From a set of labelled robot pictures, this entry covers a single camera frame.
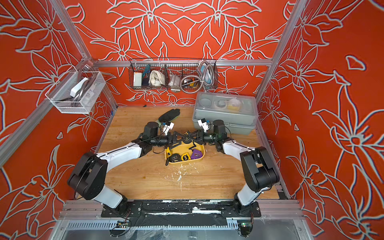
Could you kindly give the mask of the grey plastic toolbox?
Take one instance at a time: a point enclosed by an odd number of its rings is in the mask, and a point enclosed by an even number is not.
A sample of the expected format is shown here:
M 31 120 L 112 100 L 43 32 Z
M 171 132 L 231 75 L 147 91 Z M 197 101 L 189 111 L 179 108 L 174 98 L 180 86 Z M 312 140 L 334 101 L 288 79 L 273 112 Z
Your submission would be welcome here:
M 259 120 L 256 99 L 249 96 L 199 92 L 192 121 L 196 129 L 199 120 L 224 121 L 233 134 L 249 135 Z

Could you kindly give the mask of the white box in basket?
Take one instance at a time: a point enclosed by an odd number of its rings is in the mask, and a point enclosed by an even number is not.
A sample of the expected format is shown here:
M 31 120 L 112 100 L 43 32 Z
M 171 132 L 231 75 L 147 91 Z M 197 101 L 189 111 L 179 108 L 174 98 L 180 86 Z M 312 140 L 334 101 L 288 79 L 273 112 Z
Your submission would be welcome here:
M 142 87 L 142 79 L 143 79 L 142 73 L 134 72 L 133 87 L 134 88 L 141 88 Z

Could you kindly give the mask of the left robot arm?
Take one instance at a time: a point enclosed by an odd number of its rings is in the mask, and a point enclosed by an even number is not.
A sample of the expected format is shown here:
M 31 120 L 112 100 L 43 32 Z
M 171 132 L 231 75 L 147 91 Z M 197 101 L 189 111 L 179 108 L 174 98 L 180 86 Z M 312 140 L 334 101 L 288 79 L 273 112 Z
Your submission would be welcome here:
M 153 147 L 179 145 L 186 136 L 174 132 L 159 133 L 159 124 L 149 122 L 139 137 L 130 143 L 105 153 L 87 152 L 78 161 L 68 179 L 68 185 L 85 200 L 94 200 L 117 215 L 127 212 L 127 198 L 108 187 L 107 173 L 130 161 L 145 156 Z

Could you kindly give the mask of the yellow plastic storage box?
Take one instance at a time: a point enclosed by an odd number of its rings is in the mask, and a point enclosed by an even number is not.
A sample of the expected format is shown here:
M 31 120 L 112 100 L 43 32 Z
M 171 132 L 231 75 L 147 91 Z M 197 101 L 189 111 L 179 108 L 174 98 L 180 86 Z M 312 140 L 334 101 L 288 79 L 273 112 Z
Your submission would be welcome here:
M 200 161 L 205 156 L 206 150 L 204 145 L 196 142 L 174 145 L 165 149 L 166 166 L 170 164 L 181 164 L 184 162 Z

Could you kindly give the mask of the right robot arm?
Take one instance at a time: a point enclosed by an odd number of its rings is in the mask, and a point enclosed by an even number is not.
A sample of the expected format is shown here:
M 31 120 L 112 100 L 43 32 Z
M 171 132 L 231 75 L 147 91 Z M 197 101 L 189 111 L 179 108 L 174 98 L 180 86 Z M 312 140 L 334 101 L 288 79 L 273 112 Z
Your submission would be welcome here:
M 243 215 L 249 211 L 256 199 L 272 189 L 280 181 L 280 175 L 265 147 L 252 148 L 236 142 L 224 121 L 205 119 L 198 121 L 201 130 L 190 134 L 190 139 L 199 144 L 214 145 L 222 154 L 241 161 L 245 185 L 235 194 L 234 210 Z

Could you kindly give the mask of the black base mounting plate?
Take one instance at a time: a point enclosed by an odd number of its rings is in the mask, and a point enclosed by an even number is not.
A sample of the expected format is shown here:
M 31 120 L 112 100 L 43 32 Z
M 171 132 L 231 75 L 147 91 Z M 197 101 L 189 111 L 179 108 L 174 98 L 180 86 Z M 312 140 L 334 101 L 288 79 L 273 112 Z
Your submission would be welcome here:
M 257 202 L 242 206 L 237 200 L 132 200 L 126 202 L 130 218 L 142 215 L 218 215 L 224 218 L 262 216 Z

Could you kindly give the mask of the black green work glove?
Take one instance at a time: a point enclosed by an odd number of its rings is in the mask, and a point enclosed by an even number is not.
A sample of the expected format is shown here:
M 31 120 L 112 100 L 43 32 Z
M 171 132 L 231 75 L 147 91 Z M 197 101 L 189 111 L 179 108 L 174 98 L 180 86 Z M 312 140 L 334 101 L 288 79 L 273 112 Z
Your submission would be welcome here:
M 171 109 L 162 114 L 156 121 L 159 126 L 164 122 L 171 122 L 180 115 L 180 109 Z

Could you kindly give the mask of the small yellow 2m tape measure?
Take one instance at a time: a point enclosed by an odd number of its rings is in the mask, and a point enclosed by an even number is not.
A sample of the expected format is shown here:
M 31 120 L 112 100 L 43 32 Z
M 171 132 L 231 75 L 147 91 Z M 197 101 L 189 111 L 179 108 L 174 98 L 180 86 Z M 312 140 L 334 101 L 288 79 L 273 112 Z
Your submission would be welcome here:
M 184 153 L 181 156 L 182 161 L 189 161 L 191 160 L 191 155 L 189 153 Z

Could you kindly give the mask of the black yellow 3m tape measure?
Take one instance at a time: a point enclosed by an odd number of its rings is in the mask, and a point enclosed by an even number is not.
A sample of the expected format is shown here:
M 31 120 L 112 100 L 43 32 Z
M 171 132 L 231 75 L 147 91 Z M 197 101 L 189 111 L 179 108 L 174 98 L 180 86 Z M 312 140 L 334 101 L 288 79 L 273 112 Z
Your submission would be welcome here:
M 166 166 L 168 166 L 169 164 L 176 164 L 176 163 L 179 163 L 179 162 L 182 162 L 182 158 L 181 158 L 181 155 L 180 154 L 172 154 L 171 156 L 169 156 L 166 160 Z

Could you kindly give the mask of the white adapter in side basket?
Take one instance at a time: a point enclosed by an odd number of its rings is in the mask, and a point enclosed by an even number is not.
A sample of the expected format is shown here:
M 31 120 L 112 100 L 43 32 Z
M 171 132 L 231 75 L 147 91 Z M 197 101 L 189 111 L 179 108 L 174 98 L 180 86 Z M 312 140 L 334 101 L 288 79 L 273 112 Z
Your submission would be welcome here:
M 85 84 L 89 81 L 88 78 L 83 78 L 79 83 L 77 83 L 70 91 L 70 96 L 75 98 L 81 90 L 85 88 Z

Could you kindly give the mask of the white cloth in basket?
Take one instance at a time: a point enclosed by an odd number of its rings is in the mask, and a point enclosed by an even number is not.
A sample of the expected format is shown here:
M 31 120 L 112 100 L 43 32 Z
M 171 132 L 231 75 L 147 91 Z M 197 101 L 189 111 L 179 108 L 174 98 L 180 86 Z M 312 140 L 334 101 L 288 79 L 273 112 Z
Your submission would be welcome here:
M 161 87 L 166 85 L 166 78 L 160 71 L 151 71 L 149 82 L 151 87 Z

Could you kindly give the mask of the purple tape measure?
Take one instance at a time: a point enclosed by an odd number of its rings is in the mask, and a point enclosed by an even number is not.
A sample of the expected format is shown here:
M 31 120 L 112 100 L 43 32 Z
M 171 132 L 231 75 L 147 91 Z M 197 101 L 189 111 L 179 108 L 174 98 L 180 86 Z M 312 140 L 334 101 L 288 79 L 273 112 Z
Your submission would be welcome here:
M 191 159 L 192 160 L 197 160 L 203 157 L 203 153 L 197 149 L 193 149 L 192 154 L 191 154 Z

